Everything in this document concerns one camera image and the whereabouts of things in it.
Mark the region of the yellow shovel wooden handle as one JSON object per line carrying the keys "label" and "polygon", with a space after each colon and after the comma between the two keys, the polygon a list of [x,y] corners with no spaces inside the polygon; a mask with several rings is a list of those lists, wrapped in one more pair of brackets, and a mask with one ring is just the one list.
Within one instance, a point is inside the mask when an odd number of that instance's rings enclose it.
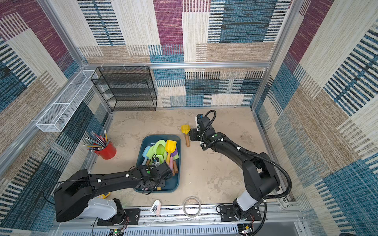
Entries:
{"label": "yellow shovel wooden handle", "polygon": [[181,131],[182,133],[184,134],[185,136],[185,140],[186,140],[186,146],[187,147],[190,147],[190,136],[189,136],[189,132],[190,132],[191,128],[189,125],[182,125],[181,126]]}

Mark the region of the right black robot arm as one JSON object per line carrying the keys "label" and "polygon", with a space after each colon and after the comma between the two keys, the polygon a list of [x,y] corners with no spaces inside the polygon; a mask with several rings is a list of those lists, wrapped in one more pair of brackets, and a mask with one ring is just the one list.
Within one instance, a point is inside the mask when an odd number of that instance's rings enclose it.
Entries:
{"label": "right black robot arm", "polygon": [[237,220],[243,220],[260,203],[286,197],[292,190],[292,180],[288,172],[271,160],[268,154],[249,151],[225,134],[216,132],[212,127],[216,115],[215,110],[205,115],[197,114],[196,128],[190,130],[190,139],[200,142],[203,151],[211,149],[218,152],[242,169],[245,191],[234,200],[233,211]]}

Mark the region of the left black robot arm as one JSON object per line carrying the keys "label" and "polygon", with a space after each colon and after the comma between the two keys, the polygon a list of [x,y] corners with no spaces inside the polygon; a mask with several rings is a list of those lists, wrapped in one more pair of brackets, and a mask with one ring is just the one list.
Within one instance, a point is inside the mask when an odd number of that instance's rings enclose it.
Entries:
{"label": "left black robot arm", "polygon": [[126,212],[120,200],[100,199],[100,195],[129,188],[153,191],[172,176],[167,163],[157,167],[141,165],[111,174],[77,171],[54,191],[56,220],[62,223],[77,217],[96,217],[111,225],[123,224],[126,221]]}

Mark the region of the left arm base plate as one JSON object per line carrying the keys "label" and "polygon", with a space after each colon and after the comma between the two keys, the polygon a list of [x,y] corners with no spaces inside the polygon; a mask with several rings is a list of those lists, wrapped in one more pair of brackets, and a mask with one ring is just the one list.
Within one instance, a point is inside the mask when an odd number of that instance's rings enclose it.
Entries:
{"label": "left arm base plate", "polygon": [[140,217],[140,208],[129,208],[118,211],[115,216],[108,220],[99,219],[97,226],[124,226],[137,225]]}

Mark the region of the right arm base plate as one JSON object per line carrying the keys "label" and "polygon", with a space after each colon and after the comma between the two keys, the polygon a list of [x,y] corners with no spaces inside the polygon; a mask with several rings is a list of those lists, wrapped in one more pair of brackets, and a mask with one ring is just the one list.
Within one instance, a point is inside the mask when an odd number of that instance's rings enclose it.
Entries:
{"label": "right arm base plate", "polygon": [[220,204],[216,207],[222,222],[233,221],[261,221],[261,211],[258,207],[251,207],[247,211],[241,210],[237,205],[227,206]]}

